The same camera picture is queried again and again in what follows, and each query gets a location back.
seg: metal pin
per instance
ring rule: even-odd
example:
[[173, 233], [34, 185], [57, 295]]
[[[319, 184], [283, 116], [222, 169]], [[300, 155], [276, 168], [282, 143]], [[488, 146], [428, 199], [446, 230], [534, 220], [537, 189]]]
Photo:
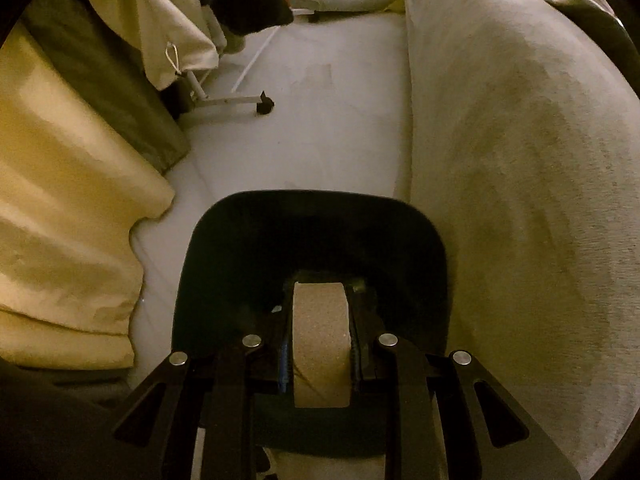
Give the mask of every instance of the metal pin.
[[249, 334], [242, 338], [242, 344], [247, 348], [257, 348], [262, 343], [259, 335]]
[[189, 356], [184, 352], [174, 352], [169, 356], [169, 362], [173, 366], [182, 366], [183, 364], [185, 364], [185, 362], [187, 362], [188, 358]]
[[458, 350], [453, 354], [453, 360], [457, 362], [459, 365], [468, 365], [471, 362], [471, 355], [464, 350]]
[[378, 338], [378, 341], [382, 346], [396, 346], [398, 344], [398, 338], [393, 334], [383, 334]]

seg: drawstring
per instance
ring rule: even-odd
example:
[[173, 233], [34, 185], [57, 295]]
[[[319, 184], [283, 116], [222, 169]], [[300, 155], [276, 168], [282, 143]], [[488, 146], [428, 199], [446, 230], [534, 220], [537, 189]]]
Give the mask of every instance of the drawstring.
[[[169, 49], [171, 48], [174, 50], [175, 63], [174, 60], [171, 59], [171, 56], [169, 56]], [[175, 75], [182, 75], [182, 72], [180, 70], [180, 58], [178, 57], [178, 47], [175, 46], [174, 43], [171, 43], [171, 41], [168, 41], [166, 44], [166, 49], [164, 50], [164, 55], [169, 60], [169, 63], [171, 63], [171, 66], [174, 67]]]

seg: white floor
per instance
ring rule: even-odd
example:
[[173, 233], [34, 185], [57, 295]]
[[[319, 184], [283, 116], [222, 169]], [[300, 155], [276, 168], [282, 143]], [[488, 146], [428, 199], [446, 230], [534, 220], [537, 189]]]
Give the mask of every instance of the white floor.
[[[191, 153], [167, 174], [176, 198], [132, 244], [145, 267], [131, 336], [137, 385], [170, 351], [180, 270], [196, 222], [215, 202], [251, 189], [325, 189], [405, 198], [412, 118], [404, 16], [368, 14], [281, 29], [240, 87], [275, 101], [200, 108], [181, 118]], [[264, 41], [223, 57], [209, 94], [228, 91]]]

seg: caster wheel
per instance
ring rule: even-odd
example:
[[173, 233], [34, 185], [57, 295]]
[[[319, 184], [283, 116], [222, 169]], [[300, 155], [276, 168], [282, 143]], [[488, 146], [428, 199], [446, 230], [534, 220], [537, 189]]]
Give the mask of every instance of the caster wheel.
[[273, 100], [269, 99], [264, 92], [262, 92], [262, 94], [260, 95], [260, 99], [262, 99], [262, 102], [255, 105], [255, 111], [260, 115], [270, 114], [273, 110], [273, 107], [275, 106], [275, 103], [273, 102]]

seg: bed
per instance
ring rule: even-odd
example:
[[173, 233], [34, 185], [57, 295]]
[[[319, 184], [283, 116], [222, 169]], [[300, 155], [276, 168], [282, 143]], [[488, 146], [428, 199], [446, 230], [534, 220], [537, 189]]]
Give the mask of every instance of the bed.
[[592, 478], [640, 407], [640, 101], [543, 0], [406, 0], [411, 202], [465, 348]]

